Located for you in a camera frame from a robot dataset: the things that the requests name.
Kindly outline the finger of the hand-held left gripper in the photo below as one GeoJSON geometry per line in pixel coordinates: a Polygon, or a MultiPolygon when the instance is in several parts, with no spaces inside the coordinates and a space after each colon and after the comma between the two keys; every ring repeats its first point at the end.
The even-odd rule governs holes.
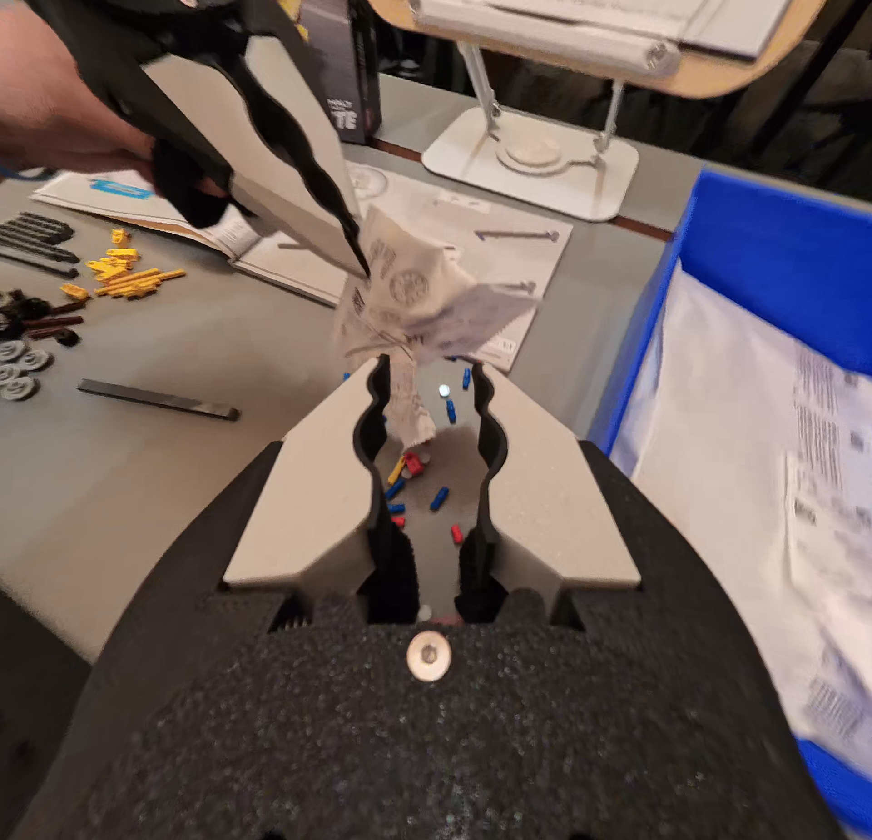
{"type": "Polygon", "coordinates": [[[279,39],[251,38],[245,65],[261,92],[248,110],[267,147],[245,176],[246,205],[320,257],[363,257],[360,211],[330,116],[279,39]]]}
{"type": "MultiPolygon", "coordinates": [[[[229,77],[215,67],[176,56],[166,56],[148,65],[145,71],[228,162],[231,167],[228,191],[235,202],[253,214],[249,219],[251,227],[262,235],[278,231],[289,235],[246,205],[245,176],[256,172],[254,165],[267,147],[256,131],[252,113],[248,110],[249,103],[229,77]]],[[[310,250],[294,235],[290,236],[310,250]]],[[[364,257],[320,258],[354,277],[363,279],[368,276],[364,257]]]]}

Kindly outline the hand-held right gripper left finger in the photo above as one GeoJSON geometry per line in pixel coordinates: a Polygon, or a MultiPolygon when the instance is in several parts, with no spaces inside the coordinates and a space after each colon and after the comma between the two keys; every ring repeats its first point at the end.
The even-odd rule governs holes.
{"type": "Polygon", "coordinates": [[[371,623],[413,623],[411,542],[391,518],[376,458],[387,439],[386,355],[370,358],[284,436],[223,582],[286,589],[305,606],[360,596],[371,623]]]}

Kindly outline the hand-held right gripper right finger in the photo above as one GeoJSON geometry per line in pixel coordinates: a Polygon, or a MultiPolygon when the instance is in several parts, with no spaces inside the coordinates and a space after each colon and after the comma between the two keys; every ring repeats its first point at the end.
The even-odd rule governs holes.
{"type": "Polygon", "coordinates": [[[552,616],[567,591],[636,589],[641,574],[588,446],[491,366],[474,366],[471,376],[486,474],[460,551],[463,621],[494,621],[518,590],[536,594],[552,616]]]}

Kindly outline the long dark grey bar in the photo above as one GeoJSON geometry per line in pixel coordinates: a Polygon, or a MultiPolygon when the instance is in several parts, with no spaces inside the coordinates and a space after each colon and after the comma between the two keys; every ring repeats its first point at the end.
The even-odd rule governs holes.
{"type": "Polygon", "coordinates": [[[105,383],[90,378],[83,378],[79,382],[78,391],[100,398],[109,398],[144,407],[199,415],[215,420],[235,422],[241,418],[240,411],[233,407],[169,393],[159,393],[105,383]]]}

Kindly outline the white printed paper bag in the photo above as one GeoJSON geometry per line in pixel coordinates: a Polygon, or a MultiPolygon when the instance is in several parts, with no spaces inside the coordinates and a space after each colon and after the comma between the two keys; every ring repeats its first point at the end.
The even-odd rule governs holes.
{"type": "Polygon", "coordinates": [[[678,263],[612,455],[730,597],[793,732],[866,776],[870,393],[678,263]]]}
{"type": "Polygon", "coordinates": [[[335,347],[348,373],[371,358],[388,357],[384,415],[408,451],[437,432],[418,391],[418,368],[480,349],[532,309],[535,299],[517,283],[477,280],[444,247],[411,233],[375,205],[359,236],[370,275],[347,278],[334,322],[335,347]]]}

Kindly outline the blue plastic bin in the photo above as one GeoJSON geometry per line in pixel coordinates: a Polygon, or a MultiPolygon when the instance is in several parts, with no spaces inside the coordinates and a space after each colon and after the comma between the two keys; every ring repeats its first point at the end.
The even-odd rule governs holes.
{"type": "MultiPolygon", "coordinates": [[[[870,212],[725,174],[700,174],[632,313],[591,423],[591,441],[613,461],[678,263],[694,279],[836,365],[870,376],[870,247],[870,212]]],[[[870,776],[793,735],[837,819],[870,837],[870,776]]]]}

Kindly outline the black lego box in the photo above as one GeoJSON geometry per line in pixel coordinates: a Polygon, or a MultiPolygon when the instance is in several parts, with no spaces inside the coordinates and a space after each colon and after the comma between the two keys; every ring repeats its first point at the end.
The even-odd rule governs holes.
{"type": "Polygon", "coordinates": [[[365,145],[381,126],[373,11],[367,0],[276,0],[307,44],[332,123],[365,145]]]}

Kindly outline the pile of mixed lego pins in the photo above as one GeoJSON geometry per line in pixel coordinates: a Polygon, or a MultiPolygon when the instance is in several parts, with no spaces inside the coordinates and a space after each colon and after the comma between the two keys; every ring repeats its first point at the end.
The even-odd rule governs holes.
{"type": "Polygon", "coordinates": [[[472,366],[443,359],[416,376],[411,405],[429,419],[426,438],[406,444],[398,418],[399,390],[383,412],[386,443],[376,457],[388,509],[418,551],[458,547],[473,528],[485,465],[477,451],[480,420],[474,410],[472,366]]]}

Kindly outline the pile of yellow lego pieces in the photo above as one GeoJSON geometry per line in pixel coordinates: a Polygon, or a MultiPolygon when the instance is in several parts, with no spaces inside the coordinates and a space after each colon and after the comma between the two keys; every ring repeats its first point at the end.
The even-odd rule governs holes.
{"type": "Polygon", "coordinates": [[[183,268],[162,269],[146,262],[131,229],[115,227],[109,238],[101,254],[83,261],[91,298],[138,301],[156,295],[165,284],[188,275],[183,268]]]}

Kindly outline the pile of black lego beams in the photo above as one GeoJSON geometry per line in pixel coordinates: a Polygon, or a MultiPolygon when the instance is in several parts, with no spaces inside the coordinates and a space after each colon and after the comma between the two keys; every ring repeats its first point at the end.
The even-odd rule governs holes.
{"type": "Polygon", "coordinates": [[[79,276],[80,258],[66,245],[75,230],[67,223],[29,212],[1,222],[1,259],[56,278],[79,276]]]}

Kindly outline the pile of dark lego pieces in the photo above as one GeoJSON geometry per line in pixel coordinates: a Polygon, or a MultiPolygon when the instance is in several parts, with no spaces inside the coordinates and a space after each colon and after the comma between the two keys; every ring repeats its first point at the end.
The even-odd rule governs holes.
{"type": "Polygon", "coordinates": [[[70,300],[55,305],[21,289],[2,290],[1,342],[68,338],[66,344],[73,345],[78,340],[73,329],[84,322],[81,314],[87,303],[70,300]]]}

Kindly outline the pile of grey lego gears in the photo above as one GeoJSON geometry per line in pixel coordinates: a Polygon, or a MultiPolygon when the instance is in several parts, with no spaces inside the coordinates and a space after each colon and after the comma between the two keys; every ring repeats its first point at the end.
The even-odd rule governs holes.
{"type": "Polygon", "coordinates": [[[40,391],[39,375],[54,364],[54,356],[22,339],[1,343],[1,399],[23,402],[40,391]]]}

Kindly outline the person's left hand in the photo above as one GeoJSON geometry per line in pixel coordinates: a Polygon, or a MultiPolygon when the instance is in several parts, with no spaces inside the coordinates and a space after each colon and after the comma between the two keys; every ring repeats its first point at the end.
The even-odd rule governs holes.
{"type": "Polygon", "coordinates": [[[2,8],[2,176],[135,170],[153,180],[153,145],[96,98],[43,19],[20,2],[2,8]]]}

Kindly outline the open instruction booklet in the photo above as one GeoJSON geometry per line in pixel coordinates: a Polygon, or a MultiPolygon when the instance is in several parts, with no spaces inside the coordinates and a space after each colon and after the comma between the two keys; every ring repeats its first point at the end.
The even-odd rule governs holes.
{"type": "MultiPolygon", "coordinates": [[[[507,204],[474,198],[379,166],[346,164],[362,212],[376,206],[484,283],[520,285],[541,299],[569,243],[571,224],[507,204]]],[[[198,230],[133,171],[63,173],[32,196],[36,202],[178,235],[227,257],[244,275],[335,307],[345,275],[293,239],[257,235],[235,208],[198,230]]]]}

